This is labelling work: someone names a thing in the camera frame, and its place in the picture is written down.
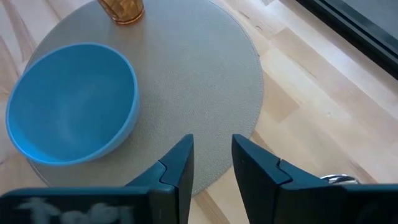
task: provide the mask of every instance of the amber glass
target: amber glass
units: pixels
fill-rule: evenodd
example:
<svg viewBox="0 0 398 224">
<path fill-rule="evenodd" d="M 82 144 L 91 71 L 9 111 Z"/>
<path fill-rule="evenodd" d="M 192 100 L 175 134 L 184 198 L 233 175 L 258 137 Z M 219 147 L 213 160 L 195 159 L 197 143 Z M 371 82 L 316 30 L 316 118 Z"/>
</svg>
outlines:
<svg viewBox="0 0 398 224">
<path fill-rule="evenodd" d="M 120 25 L 138 21 L 144 14 L 142 0 L 98 0 L 112 20 Z"/>
</svg>

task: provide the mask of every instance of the bowl rim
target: bowl rim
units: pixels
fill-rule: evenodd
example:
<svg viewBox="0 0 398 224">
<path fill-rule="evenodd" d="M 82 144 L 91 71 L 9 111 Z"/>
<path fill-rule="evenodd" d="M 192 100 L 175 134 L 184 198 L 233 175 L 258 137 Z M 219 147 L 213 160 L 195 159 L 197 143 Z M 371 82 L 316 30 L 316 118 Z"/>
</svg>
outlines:
<svg viewBox="0 0 398 224">
<path fill-rule="evenodd" d="M 40 63 L 41 61 L 43 61 L 45 58 L 47 58 L 49 55 L 55 54 L 61 50 L 64 50 L 66 48 L 70 48 L 70 47 L 79 47 L 79 46 L 83 46 L 83 45 L 91 45 L 91 46 L 95 46 L 95 47 L 101 47 L 107 50 L 110 50 L 111 52 L 115 53 L 116 55 L 118 55 L 129 67 L 130 70 L 130 74 L 132 76 L 132 81 L 133 81 L 133 87 L 134 87 L 134 96 L 132 98 L 132 104 L 130 107 L 130 111 L 129 114 L 126 118 L 126 120 L 124 121 L 123 125 L 121 126 L 121 128 L 119 129 L 119 131 L 105 144 L 103 145 L 101 148 L 97 149 L 95 152 L 92 152 L 91 154 L 81 157 L 79 159 L 74 159 L 74 160 L 70 160 L 70 161 L 65 161 L 65 162 L 50 162 L 50 161 L 46 161 L 46 160 L 42 160 L 42 159 L 37 159 L 32 157 L 28 152 L 26 152 L 25 150 L 23 150 L 18 143 L 16 142 L 16 140 L 14 139 L 14 135 L 12 134 L 12 131 L 10 129 L 10 124 L 9 124 L 9 110 L 10 110 L 10 104 L 11 101 L 14 97 L 14 94 L 17 90 L 17 87 L 19 86 L 20 82 L 24 79 L 25 75 L 34 67 L 36 66 L 38 63 Z M 16 147 L 16 149 L 21 152 L 23 155 L 25 155 L 26 157 L 28 157 L 29 159 L 35 161 L 35 162 L 39 162 L 41 164 L 46 164 L 46 165 L 51 165 L 51 166 L 69 166 L 69 165 L 75 165 L 75 164 L 79 164 L 82 162 L 87 162 L 93 159 L 96 159 L 97 157 L 101 156 L 102 154 L 104 154 L 104 152 L 108 151 L 111 148 L 116 148 L 118 146 L 112 146 L 116 141 L 118 141 L 122 136 L 123 133 L 125 132 L 125 130 L 127 130 L 127 127 L 129 126 L 129 123 L 132 121 L 133 117 L 134 117 L 134 110 L 138 104 L 139 101 L 139 90 L 138 90 L 138 82 L 137 82 L 137 76 L 136 73 L 130 63 L 130 61 L 119 51 L 117 51 L 116 49 L 104 45 L 104 44 L 100 44 L 100 43 L 96 43 L 96 42 L 80 42 L 80 43 L 75 43 L 75 44 L 68 44 L 68 45 L 64 45 L 62 47 L 53 49 L 51 51 L 49 51 L 48 53 L 46 53 L 45 55 L 41 56 L 39 59 L 37 59 L 36 61 L 34 61 L 28 68 L 26 68 L 24 70 L 24 73 L 22 74 L 22 76 L 20 77 L 20 79 L 17 81 L 17 83 L 14 85 L 14 88 L 11 91 L 11 94 L 9 95 L 9 99 L 7 101 L 7 108 L 6 108 L 6 129 L 7 129 L 7 133 L 8 136 L 11 140 L 11 142 L 13 143 L 13 145 Z"/>
</svg>

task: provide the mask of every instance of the wooden floor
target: wooden floor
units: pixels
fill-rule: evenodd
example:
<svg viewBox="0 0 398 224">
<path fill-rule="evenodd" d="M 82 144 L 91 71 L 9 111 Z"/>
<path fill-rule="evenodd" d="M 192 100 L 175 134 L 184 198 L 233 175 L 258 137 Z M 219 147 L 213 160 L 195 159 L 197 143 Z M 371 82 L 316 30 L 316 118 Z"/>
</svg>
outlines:
<svg viewBox="0 0 398 224">
<path fill-rule="evenodd" d="M 261 59 L 253 141 L 318 176 L 398 181 L 398 81 L 293 0 L 212 1 L 239 21 Z M 0 0 L 0 194 L 44 186 L 8 140 L 6 101 L 37 44 L 86 2 Z M 192 224 L 247 222 L 232 169 L 192 200 Z"/>
</svg>

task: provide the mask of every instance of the blue bowl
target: blue bowl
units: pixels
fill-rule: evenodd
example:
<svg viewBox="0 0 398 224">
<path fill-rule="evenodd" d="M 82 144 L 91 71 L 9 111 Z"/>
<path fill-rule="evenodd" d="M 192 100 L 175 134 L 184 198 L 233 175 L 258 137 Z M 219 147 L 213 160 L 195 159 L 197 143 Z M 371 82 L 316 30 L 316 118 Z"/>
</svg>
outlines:
<svg viewBox="0 0 398 224">
<path fill-rule="evenodd" d="M 73 44 L 36 61 L 7 104 L 8 135 L 33 161 L 67 166 L 99 158 L 131 133 L 139 112 L 129 61 L 101 44 Z"/>
</svg>

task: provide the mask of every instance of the light wood floor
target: light wood floor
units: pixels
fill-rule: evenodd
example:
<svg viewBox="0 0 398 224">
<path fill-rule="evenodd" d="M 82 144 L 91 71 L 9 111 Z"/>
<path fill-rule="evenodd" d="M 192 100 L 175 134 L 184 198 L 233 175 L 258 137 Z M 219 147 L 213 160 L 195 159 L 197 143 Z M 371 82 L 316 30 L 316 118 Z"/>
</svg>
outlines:
<svg viewBox="0 0 398 224">
<path fill-rule="evenodd" d="M 239 21 L 261 59 L 253 141 L 318 176 L 398 181 L 398 81 L 294 0 L 212 1 Z M 86 2 L 0 0 L 0 194 L 44 186 L 8 140 L 6 101 L 38 43 Z M 247 222 L 232 169 L 192 200 L 192 224 Z"/>
</svg>

